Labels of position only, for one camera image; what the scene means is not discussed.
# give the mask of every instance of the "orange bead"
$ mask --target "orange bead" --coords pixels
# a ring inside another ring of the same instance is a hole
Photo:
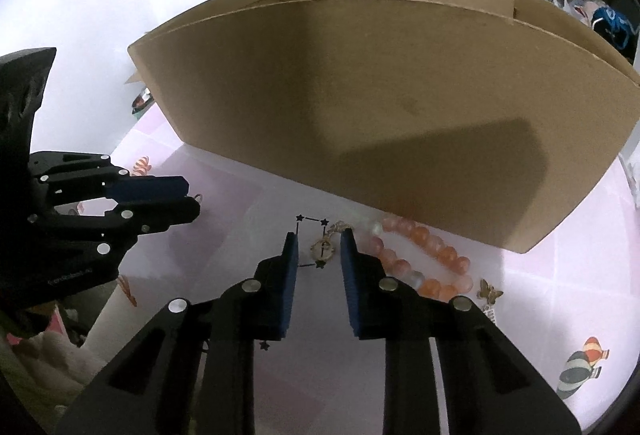
[[[400,279],[411,271],[411,264],[404,258],[397,259],[391,267],[391,275]]]
[[[396,231],[403,237],[411,237],[411,232],[414,230],[415,222],[410,219],[400,219],[398,225],[396,225]]]
[[[390,274],[394,262],[398,259],[398,255],[396,255],[396,252],[392,249],[383,249],[380,251],[378,258],[380,259],[386,274]]]
[[[448,245],[438,253],[438,261],[445,267],[450,267],[458,259],[458,252],[454,247]]]
[[[458,295],[458,290],[453,285],[443,285],[438,294],[440,301],[448,302],[451,298]]]
[[[423,225],[416,225],[411,232],[411,241],[418,247],[424,247],[429,238],[429,230]]]
[[[418,294],[423,298],[437,299],[440,295],[440,287],[439,281],[434,278],[428,278],[418,287]]]
[[[459,256],[453,262],[451,262],[449,269],[456,274],[463,275],[466,274],[466,271],[469,270],[469,265],[471,262],[466,256]]]
[[[443,248],[444,240],[436,235],[430,235],[424,244],[424,250],[427,255],[433,256],[434,258],[438,256],[438,253],[441,252]]]
[[[474,281],[468,274],[465,274],[453,282],[453,287],[455,287],[460,294],[465,294],[474,288]]]
[[[398,221],[400,217],[396,217],[395,215],[385,215],[382,219],[382,230],[387,233],[391,231],[395,231],[396,227],[398,227]]]
[[[369,241],[369,250],[373,256],[378,256],[385,248],[385,243],[380,237],[371,237]]]

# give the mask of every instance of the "cardboard box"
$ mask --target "cardboard box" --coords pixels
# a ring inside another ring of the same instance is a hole
[[[210,0],[129,53],[188,144],[519,253],[640,115],[638,73],[544,0]]]

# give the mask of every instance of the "white bead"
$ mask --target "white bead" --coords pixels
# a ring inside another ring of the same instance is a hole
[[[382,224],[378,221],[374,221],[371,224],[371,235],[379,237],[383,233]]]
[[[420,272],[420,271],[411,271],[408,272],[404,278],[402,278],[402,281],[405,282],[405,284],[409,285],[410,287],[413,287],[414,289],[418,289],[418,287],[420,287],[420,285],[422,285],[422,282],[425,281],[425,277],[424,275]]]

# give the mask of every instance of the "white screw head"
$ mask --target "white screw head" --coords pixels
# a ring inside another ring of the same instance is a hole
[[[260,287],[262,287],[262,284],[254,279],[242,282],[242,290],[244,292],[258,292]]]
[[[169,310],[174,314],[178,314],[187,309],[188,303],[182,298],[177,298],[169,304]]]
[[[467,312],[471,310],[472,305],[473,302],[466,296],[456,296],[455,298],[453,298],[453,307],[456,310]]]
[[[378,286],[382,290],[393,292],[398,288],[398,282],[394,278],[383,278],[378,282]]]
[[[101,255],[108,255],[111,251],[111,246],[108,243],[101,243],[97,248],[98,253]]]

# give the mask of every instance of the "white wall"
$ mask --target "white wall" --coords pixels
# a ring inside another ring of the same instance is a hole
[[[636,58],[634,60],[634,69],[640,72],[640,43],[638,47],[636,47]],[[620,151],[620,155],[624,160],[624,164],[628,164],[629,162],[633,162],[634,164],[638,162],[640,158],[640,151],[638,151],[638,145],[640,144],[640,121],[636,123],[631,135],[626,140],[625,145]]]
[[[0,0],[0,54],[55,46],[58,55],[31,150],[111,152],[134,123],[140,84],[127,46],[204,0]]]

